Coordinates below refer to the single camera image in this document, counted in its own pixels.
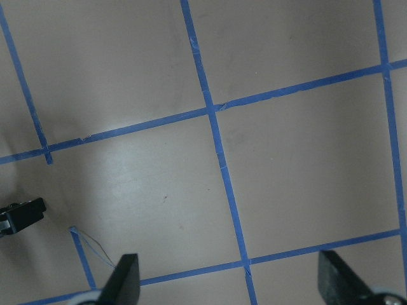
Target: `floor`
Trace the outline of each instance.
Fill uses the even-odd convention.
[[[331,248],[406,295],[405,1],[0,4],[0,198],[48,208],[2,304],[103,287],[81,232],[141,305],[322,305]]]

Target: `grid line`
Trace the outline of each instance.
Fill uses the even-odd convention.
[[[41,122],[39,121],[37,110],[34,106],[34,102],[32,100],[32,95],[30,92],[30,88],[28,87],[27,80],[25,79],[24,72],[23,72],[23,67],[20,61],[20,58],[18,57],[17,49],[14,44],[13,37],[11,36],[10,28],[8,27],[7,19],[4,15],[3,7],[1,6],[0,3],[0,26],[3,30],[3,35],[6,40],[6,44],[8,47],[8,50],[11,55],[11,59],[13,61],[13,65],[15,68],[15,72],[17,74],[18,81],[20,82],[21,90],[24,95],[25,103],[27,104],[30,115],[32,118],[32,122],[34,123],[34,127],[36,129],[36,133],[39,139],[39,143],[41,144],[43,148],[43,154],[45,156],[46,162],[48,164],[52,164],[52,156],[51,152],[48,148],[48,143],[46,141],[46,137],[43,131],[43,128],[41,127]]]
[[[288,86],[284,88],[279,88],[255,95],[250,95],[248,97],[238,98],[236,100],[231,100],[224,104],[216,104],[214,105],[214,110],[216,112],[225,111],[232,107],[238,106],[245,106],[257,102],[263,102],[265,100],[269,100],[275,97],[283,97],[286,95],[294,94],[300,91],[312,90],[319,87],[334,85],[337,83],[341,83],[343,81],[350,81],[357,78],[362,78],[369,75],[379,74],[382,73],[384,70],[389,69],[390,71],[403,69],[407,67],[407,59],[398,60],[396,62],[391,62],[386,65],[375,65],[373,67],[368,67],[360,70],[355,70],[351,72],[346,72],[343,74],[337,74],[335,76],[329,76],[327,78],[316,79],[314,81],[308,81],[306,83],[300,83],[293,86]],[[205,116],[207,114],[206,108],[196,109],[188,112],[182,112],[179,114],[174,114],[171,116],[166,116],[160,119],[153,119],[151,121],[146,121],[143,123],[138,123],[134,125],[129,125],[113,130],[108,130],[105,132],[96,133],[91,135],[87,138],[81,139],[76,138],[72,140],[67,140],[63,142],[59,142],[56,144],[49,145],[50,152],[54,151],[61,151],[64,149],[69,149],[72,147],[89,144],[92,142],[106,140],[113,137],[119,137],[121,135],[126,135],[129,133],[139,132],[159,126],[165,126],[167,124],[177,123],[180,121],[184,121],[187,119],[198,118],[200,116]],[[31,151],[20,152],[16,154],[11,154],[9,156],[0,157],[0,165],[12,163],[16,161],[20,161],[23,159],[29,159],[33,157],[37,157],[43,154],[42,149],[33,149]]]
[[[404,194],[403,194],[403,178],[401,176],[401,163],[399,142],[397,136],[396,113],[394,110],[394,99],[392,90],[392,80],[389,69],[389,54],[387,51],[386,33],[384,26],[383,10],[381,0],[373,0],[373,7],[375,11],[376,30],[378,45],[380,50],[380,61],[382,63],[383,71],[383,85],[385,92],[385,102],[387,110],[387,121],[389,123],[390,147],[392,152],[394,184],[397,200],[397,212],[399,217],[401,250],[403,256],[404,267],[404,285],[407,291],[407,227],[406,227],[406,212],[404,208]]]
[[[339,240],[339,241],[334,241],[331,243],[323,243],[323,244],[314,245],[311,247],[299,248],[296,250],[289,250],[289,251],[285,251],[285,252],[279,252],[276,254],[255,257],[253,259],[250,259],[250,264],[253,265],[253,264],[261,264],[264,262],[277,261],[280,259],[287,259],[290,257],[296,257],[296,256],[305,255],[305,254],[316,253],[321,250],[332,250],[335,248],[357,245],[360,243],[367,243],[367,242],[375,241],[375,240],[382,240],[382,239],[394,237],[397,235],[399,235],[399,230],[395,229],[395,230],[384,231],[384,232],[370,234],[370,235],[359,236],[359,237],[355,237],[355,238],[349,238],[347,240]],[[145,280],[141,280],[141,286],[162,283],[165,281],[178,280],[181,278],[189,278],[191,276],[204,275],[207,273],[220,272],[220,271],[225,271],[225,270],[229,270],[229,269],[241,268],[242,266],[243,266],[242,262],[238,261],[238,262],[230,262],[230,263],[220,264],[220,265],[211,266],[211,267],[204,267],[204,268],[199,268],[199,269],[194,269],[194,270],[189,270],[189,271],[183,271],[183,272],[179,272],[179,273],[172,273],[172,274],[168,274],[168,275],[164,275],[164,276],[157,276],[155,278],[148,278]],[[45,304],[51,304],[51,303],[58,302],[58,301],[67,300],[67,299],[60,300],[58,298],[59,297],[54,297],[54,298],[49,298],[49,299],[32,301],[32,302],[23,303],[20,305],[45,305]]]
[[[3,9],[0,5],[0,24],[1,24],[1,27],[3,30],[3,34],[6,38],[6,42],[7,42],[9,51],[10,51],[10,55],[13,60],[13,64],[16,69],[18,79],[20,81],[20,85],[22,87],[22,91],[23,91],[26,103],[29,107],[31,117],[34,122],[34,126],[36,127],[39,141],[42,146],[42,149],[35,149],[35,150],[27,151],[27,152],[21,152],[18,154],[12,154],[10,156],[2,157],[2,158],[0,158],[0,165],[18,161],[21,159],[33,158],[36,156],[40,156],[42,154],[45,155],[47,163],[51,164],[52,163],[52,156],[51,156],[52,151],[68,149],[71,147],[88,144],[88,143],[96,142],[99,140],[109,139],[111,137],[117,137],[117,136],[125,135],[128,133],[134,133],[134,132],[138,132],[141,130],[154,128],[157,126],[163,126],[163,125],[175,123],[175,122],[182,121],[185,119],[197,118],[199,116],[208,115],[211,129],[212,129],[212,135],[214,137],[214,144],[215,144],[215,148],[216,148],[216,152],[217,152],[219,166],[221,168],[221,173],[222,173],[222,177],[224,180],[224,186],[226,189],[226,193],[228,195],[231,216],[232,216],[232,220],[233,220],[233,225],[235,226],[235,232],[237,235],[240,256],[241,256],[242,260],[238,261],[238,262],[230,262],[230,263],[226,263],[226,264],[220,264],[220,265],[216,265],[216,266],[194,269],[194,270],[190,270],[190,271],[184,271],[181,273],[174,273],[174,274],[168,274],[165,276],[159,276],[156,278],[145,279],[145,280],[142,280],[142,282],[141,282],[142,285],[150,285],[150,284],[154,284],[154,283],[160,283],[163,281],[175,280],[175,279],[179,279],[179,278],[202,275],[205,273],[212,273],[212,272],[223,271],[223,270],[227,270],[227,269],[244,267],[245,279],[246,279],[246,284],[247,284],[247,288],[249,291],[249,295],[251,298],[251,303],[257,304],[256,296],[254,293],[254,286],[253,286],[252,278],[251,278],[251,272],[250,272],[250,265],[252,265],[252,264],[259,264],[259,263],[274,261],[274,260],[278,260],[278,259],[285,259],[288,257],[297,256],[297,255],[318,252],[320,250],[328,250],[328,249],[344,247],[344,246],[348,246],[348,245],[355,245],[358,243],[364,243],[367,241],[379,240],[379,239],[383,239],[383,238],[390,238],[392,236],[399,235],[401,237],[401,244],[402,244],[402,249],[403,249],[404,277],[405,277],[406,286],[407,286],[407,228],[406,228],[407,225],[406,225],[405,209],[404,209],[403,182],[402,182],[402,175],[401,175],[401,164],[400,164],[399,146],[398,146],[398,139],[397,139],[396,116],[395,116],[395,110],[394,110],[394,99],[393,99],[393,95],[392,95],[392,83],[391,83],[391,75],[390,75],[390,72],[392,70],[407,67],[407,59],[398,60],[393,63],[389,62],[381,1],[373,0],[373,6],[374,6],[376,29],[377,29],[377,35],[378,35],[378,45],[379,45],[379,50],[380,50],[380,61],[381,61],[380,65],[376,65],[376,66],[368,67],[368,68],[364,68],[364,69],[359,69],[356,71],[351,71],[351,72],[347,72],[347,73],[343,73],[343,74],[338,74],[338,75],[330,76],[327,78],[317,79],[315,81],[309,81],[309,82],[301,83],[298,85],[288,86],[285,88],[271,90],[268,92],[259,93],[259,94],[251,95],[251,96],[244,97],[244,98],[238,98],[235,100],[231,100],[225,104],[214,105],[210,91],[209,91],[209,86],[207,83],[207,78],[205,75],[204,67],[202,65],[202,58],[201,58],[201,54],[200,54],[200,49],[199,49],[195,29],[193,26],[193,21],[192,21],[192,16],[190,13],[190,7],[188,4],[188,0],[181,0],[181,8],[182,8],[183,14],[184,14],[184,21],[186,23],[187,32],[188,32],[188,35],[190,38],[190,45],[191,45],[191,49],[193,52],[193,57],[194,57],[195,65],[197,68],[198,78],[200,81],[203,97],[205,99],[206,108],[197,109],[194,111],[188,111],[188,112],[184,112],[181,114],[175,114],[173,116],[167,116],[167,117],[161,118],[161,119],[154,119],[154,120],[147,121],[144,123],[130,125],[130,126],[126,126],[123,128],[117,128],[115,130],[110,130],[107,132],[97,133],[97,134],[89,136],[85,139],[68,140],[65,142],[60,142],[60,143],[48,146],[45,135],[41,128],[41,124],[39,122],[37,112],[34,107],[34,103],[32,101],[32,97],[31,97],[31,93],[29,91],[28,84],[24,77],[22,65],[18,58],[17,50],[15,48],[15,45],[14,45],[14,42],[13,42],[13,39],[11,36],[11,32],[8,28],[8,24],[6,22]],[[385,90],[385,101],[386,101],[387,116],[388,116],[388,122],[389,122],[390,145],[391,145],[391,150],[392,150],[392,162],[393,162],[394,180],[395,180],[395,187],[396,187],[397,211],[398,211],[398,215],[399,215],[399,229],[249,259],[248,255],[247,255],[247,250],[245,248],[242,227],[240,224],[238,211],[237,211],[237,205],[236,205],[235,197],[233,194],[230,174],[228,172],[226,158],[225,158],[224,151],[223,151],[223,145],[221,142],[221,134],[220,134],[219,127],[217,124],[216,112],[224,111],[231,107],[249,105],[249,104],[253,104],[256,102],[269,100],[274,97],[282,97],[284,95],[290,95],[290,94],[293,94],[293,93],[296,93],[299,91],[311,90],[314,88],[332,85],[335,83],[340,83],[342,81],[348,81],[351,79],[361,78],[364,76],[369,76],[369,75],[378,74],[378,73],[381,73],[383,76],[383,85],[384,85],[384,90]],[[78,240],[79,243],[77,243],[76,238],[78,236],[75,234],[74,231],[71,230],[71,234],[72,234],[72,238],[74,239],[79,257],[81,258],[81,262],[82,262],[83,268],[85,270],[85,274],[86,274],[86,277],[90,284],[90,287],[91,287],[91,289],[96,289],[96,285],[95,285],[90,267],[87,263],[85,253],[83,252],[81,242],[80,242],[80,240]],[[49,299],[44,299],[44,300],[39,300],[39,301],[28,302],[28,303],[24,303],[24,305],[42,305],[42,304],[51,304],[53,302],[65,301],[79,293],[80,292],[61,295],[59,297],[52,297]]]
[[[195,62],[195,67],[197,68],[197,74],[199,83],[202,89],[203,99],[205,100],[206,108],[208,110],[208,117],[210,128],[212,130],[212,136],[214,138],[214,145],[216,150],[216,155],[219,161],[219,166],[221,169],[221,175],[223,179],[224,188],[226,191],[226,197],[228,198],[230,213],[233,221],[233,227],[235,228],[237,244],[240,252],[240,258],[242,259],[244,271],[245,271],[245,280],[247,285],[247,291],[249,293],[251,305],[257,305],[256,292],[254,290],[254,284],[250,269],[250,262],[247,256],[246,245],[244,242],[244,235],[242,230],[242,225],[240,223],[239,213],[237,209],[235,194],[233,192],[233,186],[230,180],[230,174],[228,165],[226,163],[226,156],[223,151],[223,144],[221,139],[221,132],[219,130],[219,125],[217,123],[216,112],[214,104],[212,101],[212,95],[210,94],[209,85],[204,70],[204,65],[202,63],[202,56],[199,49],[198,38],[195,32],[195,27],[193,25],[190,5],[188,0],[181,0],[181,8],[183,11],[184,21],[186,30],[188,33],[191,50],[193,54],[193,59]]]
[[[79,238],[78,231],[75,227],[70,227],[69,231],[71,232],[72,239],[74,241],[76,251],[78,253],[79,259],[82,264],[83,271],[85,272],[86,279],[88,281],[90,289],[96,289],[96,282],[93,278],[92,270],[90,269],[88,259],[86,258],[85,251],[83,250],[81,239]]]

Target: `beige floor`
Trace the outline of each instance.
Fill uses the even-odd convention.
[[[0,4],[50,145],[205,107],[178,0]],[[389,60],[404,60],[407,4],[382,6]],[[380,65],[370,0],[190,7],[215,105]],[[0,67],[0,157],[39,149],[3,35]],[[399,229],[379,72],[216,113],[249,258]],[[407,181],[407,68],[391,76]],[[139,253],[143,280],[241,260],[207,115],[52,156],[0,165],[2,204],[48,208],[0,240],[2,304],[89,289],[70,226],[114,262]],[[84,249],[103,287],[112,269]],[[367,284],[406,295],[398,235],[338,252]],[[251,272],[260,305],[323,304],[316,253]],[[244,269],[141,290],[142,305],[191,303],[250,304]]]

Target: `floor tile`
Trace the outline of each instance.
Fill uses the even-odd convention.
[[[50,143],[205,106],[179,1],[2,1]]]
[[[369,0],[190,2],[215,104],[380,63]]]
[[[398,236],[337,252],[371,288],[405,295]],[[253,265],[258,304],[325,304],[318,292],[317,270],[317,253]]]
[[[407,198],[407,69],[392,72],[394,108],[396,112],[397,135],[401,171],[403,175],[404,198]]]
[[[212,143],[208,119],[191,119],[55,152],[52,166],[42,158],[12,163],[15,178],[4,176],[1,186],[5,196],[18,190],[11,200],[45,198],[58,234],[75,225],[114,262],[139,253],[142,278],[238,261]],[[88,259],[102,287],[111,269]]]
[[[0,29],[0,157],[41,148]]]
[[[383,0],[383,17],[390,61],[407,58],[407,4],[403,0]]]
[[[382,83],[217,114],[251,257],[398,227]]]
[[[243,269],[232,269],[141,287],[140,305],[249,305]]]

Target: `blue tape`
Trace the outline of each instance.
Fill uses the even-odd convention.
[[[266,255],[266,256],[261,256],[257,258],[253,258],[249,261],[250,264],[260,264],[262,262],[270,262],[270,261],[276,261],[278,259],[285,259],[288,257],[294,257],[294,256],[299,256],[299,255],[304,255],[304,254],[311,254],[314,252],[318,252],[321,250],[331,250],[334,248],[340,248],[340,247],[345,247],[345,246],[350,246],[350,245],[356,245],[358,243],[366,243],[369,241],[375,241],[375,240],[381,240],[384,238],[390,238],[393,236],[397,236],[399,234],[399,230],[391,230],[391,231],[385,231],[381,233],[376,233],[376,234],[371,234],[371,235],[365,235],[365,236],[360,236],[356,238],[350,238],[347,240],[340,240],[340,241],[334,241],[332,243],[325,243],[322,245],[317,245],[317,246],[311,246],[307,248],[301,248],[297,250],[292,250],[292,251],[286,251],[286,252],[281,252],[277,254],[272,254],[272,255]],[[220,264],[216,266],[211,266],[211,267],[204,267],[204,268],[199,268],[199,269],[194,269],[190,271],[184,271],[180,273],[173,273],[169,275],[164,275],[164,276],[157,276],[156,278],[148,278],[145,280],[141,280],[141,285],[151,285],[151,284],[156,284],[156,283],[161,283],[165,281],[172,281],[172,280],[177,280],[180,278],[188,278],[190,276],[197,276],[197,275],[204,275],[206,273],[213,273],[213,272],[218,272],[218,271],[224,271],[228,269],[235,269],[235,268],[241,268],[244,267],[243,262],[238,261],[238,262],[229,262],[226,264]],[[251,273],[250,271],[245,269],[245,278],[251,278]],[[59,302],[59,301],[65,301],[68,300],[72,297],[74,297],[77,294],[82,294],[83,292],[76,292],[74,294],[66,294],[66,295],[61,295],[60,297],[52,297],[49,299],[43,299],[39,301],[33,301],[33,302],[28,302],[24,303],[21,305],[43,305],[43,304],[51,304],[54,302]]]
[[[3,7],[0,4],[0,25],[3,30],[4,38],[7,43],[8,50],[10,51],[11,59],[14,64],[15,72],[17,73],[18,80],[20,81],[20,86],[24,94],[25,102],[30,110],[30,115],[32,121],[34,123],[35,129],[37,131],[37,136],[41,146],[43,148],[43,153],[48,164],[52,164],[52,156],[50,150],[48,149],[48,144],[45,138],[44,131],[41,127],[41,123],[39,122],[39,118],[37,115],[37,110],[34,106],[34,102],[32,101],[32,96],[30,89],[28,87],[27,81],[25,80],[23,68],[21,65],[21,61],[18,57],[17,49],[15,48],[13,37],[11,36],[10,28],[8,27],[6,17],[4,15]]]
[[[126,135],[128,133],[139,132],[141,130],[147,130],[147,129],[154,128],[154,127],[159,127],[159,126],[168,125],[168,124],[175,123],[175,122],[184,121],[186,119],[192,119],[192,118],[197,118],[200,116],[205,116],[206,114],[207,114],[206,108],[201,108],[201,109],[192,110],[192,111],[188,111],[188,112],[184,112],[184,113],[180,113],[180,114],[175,114],[173,116],[166,116],[161,119],[154,119],[154,120],[144,122],[144,123],[139,123],[139,124],[134,124],[134,125],[130,125],[130,126],[122,127],[122,128],[117,128],[114,130],[109,130],[107,132],[96,133],[85,139],[74,139],[74,140],[68,140],[65,142],[61,142],[58,144],[52,144],[52,145],[50,145],[50,151],[60,151],[62,149],[67,149],[67,148],[71,148],[74,146],[88,144],[88,143],[92,143],[92,142],[96,142],[96,141],[100,141],[100,140],[106,140],[109,138],[118,137],[120,135]]]
[[[289,257],[294,257],[294,256],[299,256],[299,255],[304,255],[304,254],[311,254],[311,253],[322,251],[322,250],[331,250],[334,248],[356,245],[358,243],[366,243],[368,241],[381,240],[384,238],[397,236],[399,233],[400,233],[400,230],[397,229],[397,230],[391,230],[391,231],[386,231],[386,232],[381,232],[381,233],[376,233],[376,234],[371,234],[371,235],[350,238],[347,240],[334,241],[332,243],[324,243],[324,244],[317,245],[317,246],[311,246],[311,247],[306,247],[306,248],[301,248],[301,249],[296,249],[296,250],[280,252],[280,253],[276,253],[276,254],[272,254],[272,255],[265,255],[265,256],[256,257],[256,258],[251,259],[251,264],[261,264],[262,262],[271,262],[271,261],[276,261],[278,259],[286,259]]]
[[[249,104],[260,102],[262,100],[269,100],[274,97],[283,97],[284,95],[290,95],[290,94],[300,92],[300,91],[311,90],[311,89],[322,87],[322,86],[341,83],[342,81],[349,81],[351,79],[356,79],[356,78],[361,78],[363,76],[369,76],[372,74],[381,73],[381,71],[382,71],[382,66],[375,65],[373,67],[368,67],[365,69],[360,69],[360,70],[347,72],[347,73],[343,73],[343,74],[339,74],[339,75],[335,75],[335,76],[330,76],[328,78],[321,78],[321,79],[317,79],[315,81],[307,81],[306,83],[302,83],[302,84],[298,84],[298,85],[288,86],[288,87],[281,88],[281,89],[276,89],[276,90],[272,90],[272,91],[268,91],[268,92],[250,95],[248,97],[238,98],[236,100],[231,100],[225,104],[216,105],[215,107],[216,107],[216,111],[223,111],[223,110],[229,109],[231,107],[249,105]]]
[[[407,67],[407,59],[398,60],[388,64],[390,70],[396,70]]]
[[[195,27],[193,25],[190,5],[188,0],[181,0],[181,8],[183,11],[186,31],[190,39],[191,50],[193,54],[193,59],[195,62],[195,67],[197,68],[197,74],[199,83],[202,89],[203,99],[205,100],[206,108],[208,110],[208,117],[210,122],[210,127],[212,130],[212,136],[214,138],[215,150],[217,158],[219,161],[219,166],[221,168],[221,174],[223,178],[224,187],[226,189],[226,195],[228,197],[229,208],[231,212],[231,217],[233,221],[233,226],[235,228],[235,233],[237,237],[237,243],[239,247],[240,257],[242,259],[244,269],[246,273],[251,274],[249,258],[247,256],[246,245],[244,242],[244,235],[242,230],[242,225],[240,224],[240,218],[237,210],[236,199],[233,192],[233,187],[230,180],[229,169],[226,164],[226,158],[223,151],[223,145],[221,140],[221,132],[219,130],[219,125],[217,123],[215,107],[212,101],[212,95],[210,94],[208,80],[204,70],[204,65],[202,63],[202,56],[200,53],[199,43],[197,39],[197,34],[195,32]],[[247,291],[250,296],[251,304],[257,305],[256,293],[254,291],[254,285],[252,276],[246,276]]]
[[[151,284],[161,283],[163,281],[172,281],[172,280],[177,280],[180,278],[189,278],[190,276],[204,275],[206,273],[213,273],[213,272],[224,271],[224,270],[234,269],[234,268],[241,268],[241,267],[243,267],[242,262],[229,262],[227,264],[220,264],[220,265],[211,266],[211,267],[204,267],[204,268],[194,269],[194,270],[190,270],[190,271],[168,274],[168,275],[164,275],[164,276],[157,276],[156,278],[148,278],[145,280],[141,280],[140,284],[142,286],[151,285]]]
[[[406,211],[405,211],[405,207],[404,207],[403,178],[401,175],[399,141],[398,141],[398,136],[397,136],[396,112],[394,110],[392,80],[391,80],[391,75],[390,75],[390,69],[392,67],[394,67],[394,65],[389,63],[389,54],[387,52],[386,33],[385,33],[381,0],[373,0],[373,7],[374,7],[374,11],[375,11],[376,31],[377,31],[377,38],[378,38],[378,42],[379,42],[379,50],[380,50],[380,61],[383,66],[382,75],[383,75],[384,92],[385,92],[385,99],[386,99],[387,121],[389,122],[390,146],[391,146],[391,151],[392,151],[394,183],[395,183],[395,188],[396,188],[397,212],[398,212],[398,216],[399,216],[401,249],[402,249],[402,253],[403,253],[404,284],[406,286],[406,292],[407,292]]]
[[[19,305],[45,305],[45,304],[52,304],[52,303],[56,303],[56,302],[63,302],[63,301],[68,301],[70,299],[72,299],[74,296],[78,295],[78,294],[83,294],[84,292],[75,292],[73,294],[64,294],[64,295],[60,295],[58,297],[50,297],[48,299],[42,299],[42,300],[38,300],[38,301],[32,301],[32,302],[27,302],[27,303],[21,303]]]
[[[10,156],[0,157],[0,165],[6,164],[6,163],[11,163],[11,162],[16,162],[19,160],[29,159],[29,158],[33,158],[33,157],[38,157],[43,154],[44,154],[44,152],[42,149],[35,149],[33,151],[20,152],[18,154],[12,154]]]
[[[93,278],[93,274],[92,274],[92,271],[90,270],[88,260],[86,259],[85,251],[83,250],[79,234],[75,227],[70,227],[69,231],[71,232],[72,239],[74,240],[76,251],[78,252],[79,259],[81,260],[83,271],[85,272],[89,287],[92,290],[95,290],[95,289],[97,289],[95,279]]]
[[[407,59],[398,60],[397,62],[389,63],[387,66],[388,66],[388,69],[390,69],[390,70],[405,68],[405,67],[407,67]],[[237,100],[232,100],[225,104],[215,105],[214,109],[215,109],[215,111],[223,111],[223,110],[229,109],[231,107],[253,104],[256,102],[260,102],[262,100],[270,99],[272,97],[281,97],[284,95],[296,93],[298,91],[311,90],[313,88],[317,88],[320,86],[331,85],[331,84],[339,83],[341,81],[347,81],[347,80],[360,78],[360,77],[367,76],[367,75],[381,73],[382,71],[383,71],[383,67],[381,65],[376,65],[374,67],[369,67],[369,68],[365,68],[365,69],[361,69],[361,70],[357,70],[357,71],[339,74],[339,75],[331,76],[328,78],[318,79],[316,81],[310,81],[307,83],[302,83],[302,84],[298,84],[298,85],[294,85],[294,86],[290,86],[290,87],[286,87],[286,88],[276,89],[276,90],[260,93],[257,95],[251,95],[250,97],[239,98]],[[188,111],[188,112],[184,112],[184,113],[180,113],[180,114],[175,114],[173,116],[167,116],[162,119],[154,119],[152,121],[148,121],[145,123],[139,123],[139,124],[135,124],[135,125],[126,126],[123,128],[118,128],[115,130],[110,130],[107,132],[97,133],[97,134],[87,137],[85,139],[78,138],[78,139],[68,140],[65,142],[60,142],[57,144],[52,144],[52,145],[48,146],[48,148],[49,148],[50,152],[60,151],[63,149],[68,149],[71,147],[75,147],[75,146],[79,146],[79,145],[83,145],[83,144],[87,144],[87,143],[91,143],[91,142],[96,142],[96,141],[108,139],[111,137],[118,137],[120,135],[126,135],[128,133],[138,132],[141,130],[146,130],[146,129],[154,128],[157,126],[163,126],[166,124],[184,121],[186,119],[197,118],[199,116],[204,116],[206,114],[207,114],[207,109],[201,108],[201,109],[197,109],[194,111]],[[42,149],[36,149],[33,151],[29,151],[29,152],[21,152],[21,153],[13,154],[10,156],[0,157],[0,165],[6,164],[6,163],[11,163],[11,162],[18,161],[21,159],[33,158],[33,157],[36,157],[36,156],[39,156],[42,154],[44,154]]]

